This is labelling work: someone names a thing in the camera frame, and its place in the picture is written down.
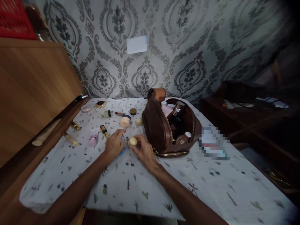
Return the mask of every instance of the brown leather toiletry bag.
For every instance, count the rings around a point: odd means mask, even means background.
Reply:
[[[192,136],[188,139],[188,142],[185,141],[182,144],[178,140],[173,140],[169,122],[161,108],[161,102],[165,100],[165,96],[166,92],[163,88],[152,88],[148,92],[148,102],[142,113],[146,136],[157,156],[163,158],[185,156],[195,142],[199,140],[201,123],[186,104],[181,119],[185,131],[190,132]],[[175,105],[177,101],[179,100],[176,98],[170,98],[167,103]]]

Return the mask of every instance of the wallpaper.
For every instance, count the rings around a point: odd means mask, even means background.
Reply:
[[[36,0],[92,98],[168,96],[195,106],[224,80],[244,81],[285,45],[293,24],[283,1]],[[147,51],[126,39],[147,35]]]

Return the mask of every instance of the person's left hand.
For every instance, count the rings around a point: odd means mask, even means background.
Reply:
[[[115,158],[117,158],[124,148],[125,140],[121,142],[124,132],[125,130],[123,129],[117,129],[117,131],[109,136],[106,140],[104,153],[108,156],[110,161],[113,161]]]

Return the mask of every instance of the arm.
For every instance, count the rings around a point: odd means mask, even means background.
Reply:
[[[145,168],[166,189],[188,224],[199,224],[200,222],[201,224],[227,224],[218,214],[173,178],[157,162],[151,144],[142,135],[135,137],[139,141],[140,149],[131,146],[132,150],[136,153]]]
[[[69,224],[82,207],[101,172],[121,152],[124,141],[121,138],[124,130],[117,130],[106,141],[105,151],[91,164],[45,213],[41,224]]]

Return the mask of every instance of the white paper note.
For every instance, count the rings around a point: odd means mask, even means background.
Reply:
[[[126,40],[127,54],[147,51],[147,36],[133,37]]]

